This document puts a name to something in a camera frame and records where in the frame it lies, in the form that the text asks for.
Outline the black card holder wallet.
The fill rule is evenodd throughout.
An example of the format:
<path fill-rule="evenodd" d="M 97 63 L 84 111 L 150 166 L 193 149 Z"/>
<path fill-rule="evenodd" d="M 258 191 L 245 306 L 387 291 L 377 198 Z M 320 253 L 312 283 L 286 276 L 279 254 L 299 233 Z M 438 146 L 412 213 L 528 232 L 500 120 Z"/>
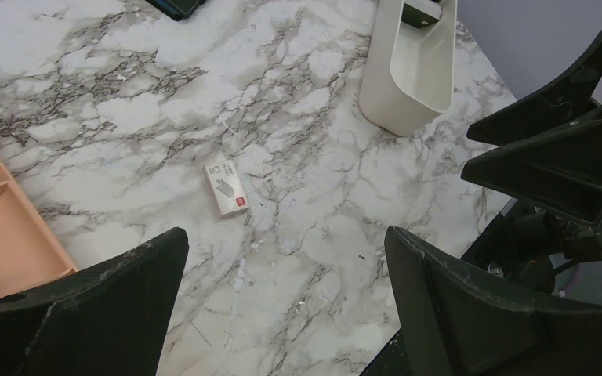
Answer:
<path fill-rule="evenodd" d="M 205 0 L 147 0 L 156 9 L 175 21 L 190 17 Z"/>

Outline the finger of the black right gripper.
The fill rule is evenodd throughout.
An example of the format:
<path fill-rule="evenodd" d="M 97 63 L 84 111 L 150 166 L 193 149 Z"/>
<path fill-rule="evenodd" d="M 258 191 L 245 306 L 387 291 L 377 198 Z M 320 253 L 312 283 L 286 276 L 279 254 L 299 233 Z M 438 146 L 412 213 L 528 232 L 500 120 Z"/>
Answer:
<path fill-rule="evenodd" d="M 523 99 L 473 123 L 467 138 L 503 146 L 528 139 L 597 107 L 592 94 L 602 78 L 602 30 L 562 74 Z"/>
<path fill-rule="evenodd" d="M 602 222 L 602 105 L 469 160 L 461 178 L 555 215 L 598 225 Z"/>

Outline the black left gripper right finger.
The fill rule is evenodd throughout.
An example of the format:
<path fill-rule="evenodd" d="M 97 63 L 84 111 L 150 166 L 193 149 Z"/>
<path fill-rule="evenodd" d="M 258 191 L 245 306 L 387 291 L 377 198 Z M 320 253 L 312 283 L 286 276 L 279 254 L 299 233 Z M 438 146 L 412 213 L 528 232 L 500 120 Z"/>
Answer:
<path fill-rule="evenodd" d="M 602 375 L 602 305 L 496 277 L 400 227 L 384 249 L 413 375 Z"/>

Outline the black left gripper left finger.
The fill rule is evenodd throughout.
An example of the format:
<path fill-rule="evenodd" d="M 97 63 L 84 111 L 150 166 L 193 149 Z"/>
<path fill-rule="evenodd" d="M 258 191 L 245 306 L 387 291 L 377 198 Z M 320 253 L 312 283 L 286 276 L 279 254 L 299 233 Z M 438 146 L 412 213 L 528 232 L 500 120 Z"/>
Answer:
<path fill-rule="evenodd" d="M 175 227 L 0 298 L 0 375 L 153 375 L 189 252 Z"/>

